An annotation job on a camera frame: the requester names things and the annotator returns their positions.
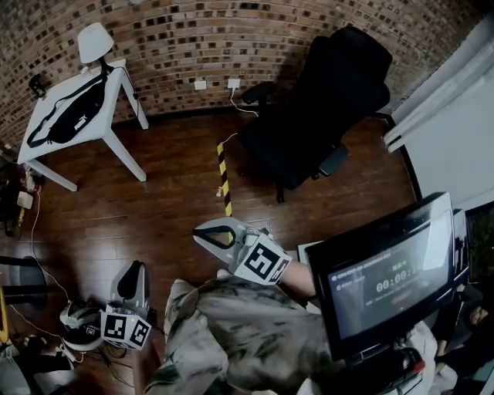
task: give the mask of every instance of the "black cable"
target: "black cable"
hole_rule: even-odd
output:
[[[134,94],[132,95],[135,100],[137,100],[137,120],[139,120],[139,97],[137,96],[136,89],[130,80],[129,73],[127,72],[127,69],[122,66],[114,67],[114,69],[123,69],[125,74],[127,74],[127,78],[129,79],[130,86],[132,86],[132,90],[134,91]]]
[[[161,335],[164,336],[164,330],[162,328],[160,328],[159,326],[153,326],[153,329],[160,331]]]
[[[129,384],[127,381],[125,381],[124,379],[122,379],[122,377],[121,377],[118,373],[116,373],[116,372],[114,372],[114,371],[112,370],[112,368],[111,368],[111,364],[112,364],[112,363],[115,363],[115,362],[112,362],[111,360],[109,360],[109,359],[108,359],[108,357],[107,357],[107,355],[106,355],[106,354],[105,354],[105,353],[104,353],[101,349],[100,349],[99,351],[100,351],[100,356],[101,356],[101,358],[103,359],[103,363],[104,363],[105,365],[107,365],[108,370],[110,371],[110,373],[111,373],[111,375],[113,376],[113,378],[114,378],[116,381],[118,381],[118,382],[120,382],[120,383],[122,383],[122,384],[125,384],[126,386],[128,386],[128,387],[130,387],[130,388],[134,388],[134,386],[133,386],[133,385]]]
[[[106,343],[106,345],[107,345],[108,353],[112,358],[115,358],[115,360],[121,360],[122,358],[125,358],[125,356],[127,355],[127,349],[123,349],[123,353],[121,355],[115,356],[115,354],[111,352],[113,346],[110,346],[110,344],[108,343]]]
[[[110,371],[111,375],[113,376],[113,378],[116,380],[116,381],[119,381],[120,383],[122,384],[125,384],[126,386],[130,387],[130,388],[134,388],[134,386],[132,384],[129,384],[127,381],[125,381],[121,376],[120,374],[118,374],[117,372],[114,372],[110,365],[108,366],[108,370]]]
[[[95,356],[91,356],[91,355],[90,355],[90,354],[88,354],[88,353],[87,353],[85,356],[86,356],[86,357],[88,357],[88,358],[90,358],[90,359],[92,359],[92,360],[96,360],[96,361],[100,361],[100,362],[105,363],[105,361],[104,361],[103,359],[101,359],[101,358],[97,358],[97,357],[95,357]],[[133,367],[132,367],[131,365],[127,365],[126,363],[121,363],[121,362],[118,362],[118,361],[112,361],[112,360],[110,360],[110,359],[108,359],[108,360],[111,362],[111,364],[112,364],[112,365],[113,365],[113,364],[115,364],[115,365],[120,365],[120,366],[128,367],[129,369],[133,369]]]

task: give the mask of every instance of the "black monitor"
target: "black monitor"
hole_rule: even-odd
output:
[[[393,343],[452,299],[449,194],[308,247],[335,360]]]

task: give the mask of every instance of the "brick wall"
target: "brick wall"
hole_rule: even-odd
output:
[[[461,43],[482,11],[466,0],[1,0],[0,141],[16,150],[36,98],[33,74],[49,85],[79,72],[77,34],[102,22],[126,57],[148,115],[228,105],[226,80],[242,87],[293,84],[317,35],[349,23],[393,55],[388,110]],[[193,81],[206,78],[208,90]],[[125,100],[114,121],[132,117]]]

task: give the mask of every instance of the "table leg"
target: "table leg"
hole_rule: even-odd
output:
[[[146,173],[142,171],[136,161],[132,158],[129,152],[125,149],[124,145],[118,140],[115,133],[110,129],[103,137],[108,147],[117,155],[120,160],[129,168],[129,170],[137,177],[139,181],[146,181]]]
[[[51,181],[55,181],[57,184],[62,185],[69,191],[77,191],[77,185],[75,185],[73,182],[70,182],[66,178],[63,178],[60,174],[55,173],[55,171],[49,169],[44,164],[38,162],[36,159],[28,160],[26,163],[38,173],[41,173],[46,178],[49,178]]]
[[[125,94],[127,95],[127,98],[129,99],[130,105],[132,106],[132,110],[134,110],[134,113],[136,114],[140,126],[143,129],[148,129],[149,123],[147,122],[146,114],[144,113],[142,106],[139,103],[139,100],[137,100],[134,97],[134,88],[132,87],[132,83],[127,78],[127,74],[125,73],[122,77],[122,86],[123,86],[123,90],[125,91]]]

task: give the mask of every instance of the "white table lamp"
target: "white table lamp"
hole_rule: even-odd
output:
[[[82,63],[99,60],[104,73],[110,74],[112,72],[113,67],[107,65],[104,56],[111,50],[115,42],[101,23],[97,22],[87,26],[77,36],[77,42]]]

